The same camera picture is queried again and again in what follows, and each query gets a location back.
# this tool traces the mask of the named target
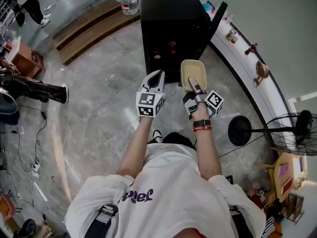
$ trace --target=black strap buckle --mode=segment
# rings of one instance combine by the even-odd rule
[[[115,205],[112,205],[112,204],[104,205],[99,210],[99,214],[97,215],[96,220],[106,224],[117,212],[118,212],[118,207],[116,207]]]

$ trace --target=fan base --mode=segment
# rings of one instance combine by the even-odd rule
[[[243,129],[252,129],[249,119],[244,116],[237,116],[229,124],[228,136],[230,142],[235,146],[243,146],[251,138],[251,132],[241,132]]]

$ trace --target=red wristband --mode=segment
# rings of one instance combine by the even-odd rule
[[[198,126],[198,127],[194,127],[194,132],[196,132],[197,130],[211,130],[211,126]]]

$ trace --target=wrist strap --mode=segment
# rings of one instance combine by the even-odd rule
[[[211,126],[210,120],[199,120],[193,122],[194,127],[200,127],[200,126]]]
[[[211,130],[211,126],[198,126],[198,127],[194,127],[194,132],[196,132],[197,130]]]

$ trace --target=person's leg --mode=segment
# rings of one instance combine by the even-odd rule
[[[43,14],[41,12],[40,3],[39,3],[38,0],[33,0],[32,3],[33,3],[33,6],[34,6],[34,14],[35,14],[35,17],[37,19],[37,22],[41,23],[43,18],[44,18],[44,16],[43,16]]]
[[[43,15],[40,10],[40,4],[38,0],[27,0],[22,6],[31,16],[31,18],[37,23],[41,24]]]
[[[15,92],[18,90],[17,95],[24,95],[32,99],[45,102],[47,99],[57,101],[60,103],[67,103],[68,101],[68,87],[61,87],[49,84],[43,84],[38,80],[23,77],[20,75],[8,75],[2,80],[5,82],[4,88]]]
[[[172,132],[169,135],[167,135],[163,139],[163,143],[166,143],[166,144],[181,144],[181,145],[188,146],[188,147],[190,147],[190,148],[195,150],[195,147],[193,146],[193,144],[190,141],[190,139],[187,138],[187,137],[182,136],[181,134],[179,134],[177,132]]]

